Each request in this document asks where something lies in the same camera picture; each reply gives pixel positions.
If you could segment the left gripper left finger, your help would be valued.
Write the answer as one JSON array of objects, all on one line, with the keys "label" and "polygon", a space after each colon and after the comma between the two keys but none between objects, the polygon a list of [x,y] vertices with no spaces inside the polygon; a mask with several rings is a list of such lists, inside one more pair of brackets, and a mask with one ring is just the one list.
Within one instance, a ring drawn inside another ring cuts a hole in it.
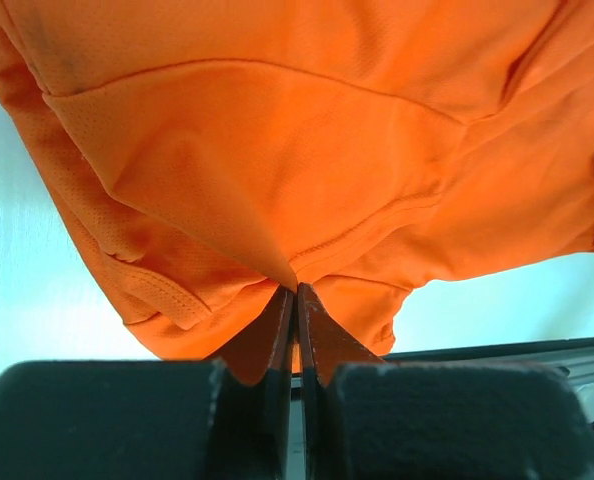
[{"label": "left gripper left finger", "polygon": [[203,361],[33,361],[0,375],[0,479],[282,479],[294,296]]}]

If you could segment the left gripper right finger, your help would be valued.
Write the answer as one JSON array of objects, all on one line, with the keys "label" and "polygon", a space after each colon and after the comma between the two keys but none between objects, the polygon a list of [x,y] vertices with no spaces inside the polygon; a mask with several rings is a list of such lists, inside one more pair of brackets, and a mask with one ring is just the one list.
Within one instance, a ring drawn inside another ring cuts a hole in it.
[{"label": "left gripper right finger", "polygon": [[385,361],[296,296],[310,479],[594,479],[564,376],[526,362]]}]

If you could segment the orange t shirt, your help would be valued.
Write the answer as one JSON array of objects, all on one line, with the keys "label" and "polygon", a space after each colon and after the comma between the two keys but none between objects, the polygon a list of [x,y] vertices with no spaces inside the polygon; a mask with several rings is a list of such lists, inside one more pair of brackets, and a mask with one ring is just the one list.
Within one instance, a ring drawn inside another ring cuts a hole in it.
[{"label": "orange t shirt", "polygon": [[0,103],[162,359],[594,252],[594,1],[0,1]]}]

